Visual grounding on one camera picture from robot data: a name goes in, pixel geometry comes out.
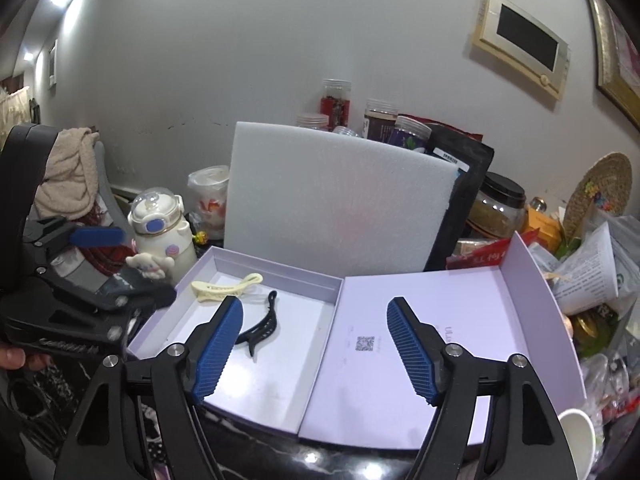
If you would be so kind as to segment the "person's left hand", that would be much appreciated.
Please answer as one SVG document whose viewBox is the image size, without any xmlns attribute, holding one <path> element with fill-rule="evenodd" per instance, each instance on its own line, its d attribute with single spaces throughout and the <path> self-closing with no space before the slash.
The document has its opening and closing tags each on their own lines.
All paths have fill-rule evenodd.
<svg viewBox="0 0 640 480">
<path fill-rule="evenodd" d="M 21 348 L 8 347 L 5 344 L 0 347 L 0 368 L 2 370 L 19 370 L 27 367 L 33 372 L 39 372 L 51 364 L 52 359 L 45 354 L 28 354 Z"/>
</svg>

